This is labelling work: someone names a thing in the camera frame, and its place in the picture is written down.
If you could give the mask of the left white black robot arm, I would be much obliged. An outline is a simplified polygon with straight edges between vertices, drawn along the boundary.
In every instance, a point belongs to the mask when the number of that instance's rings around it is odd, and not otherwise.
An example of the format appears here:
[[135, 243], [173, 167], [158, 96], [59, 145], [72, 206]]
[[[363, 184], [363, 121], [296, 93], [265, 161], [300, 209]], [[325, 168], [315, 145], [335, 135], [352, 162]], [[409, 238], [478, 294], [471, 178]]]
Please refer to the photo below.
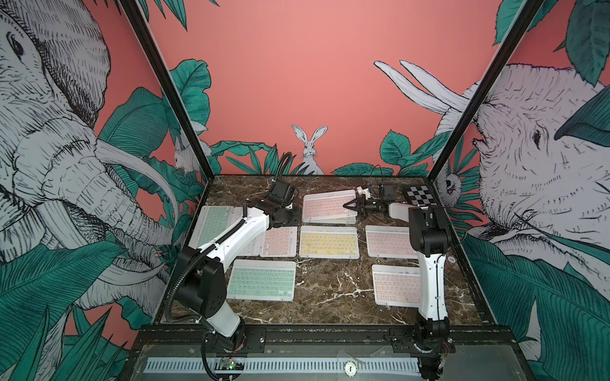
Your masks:
[[239, 252], [263, 233], [299, 225], [302, 210], [298, 206], [276, 206], [259, 201], [243, 206], [240, 219], [198, 248], [184, 247], [177, 258], [163, 316], [177, 323], [173, 303], [178, 302], [195, 314], [194, 319], [224, 338], [238, 335], [242, 319], [227, 303], [225, 273]]

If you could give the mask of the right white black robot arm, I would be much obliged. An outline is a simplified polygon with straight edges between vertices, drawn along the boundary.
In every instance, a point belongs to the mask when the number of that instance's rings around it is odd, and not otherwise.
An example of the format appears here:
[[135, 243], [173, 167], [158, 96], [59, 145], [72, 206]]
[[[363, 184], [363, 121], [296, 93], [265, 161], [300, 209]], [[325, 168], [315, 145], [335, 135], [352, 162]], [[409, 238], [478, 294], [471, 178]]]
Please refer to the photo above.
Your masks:
[[446, 309], [444, 268], [451, 247], [451, 227], [441, 206], [413, 206], [407, 203], [382, 203], [358, 196], [343, 208], [367, 215], [381, 211], [407, 222], [411, 247], [419, 261], [422, 297], [413, 333], [416, 348], [422, 353], [447, 352], [450, 320]]

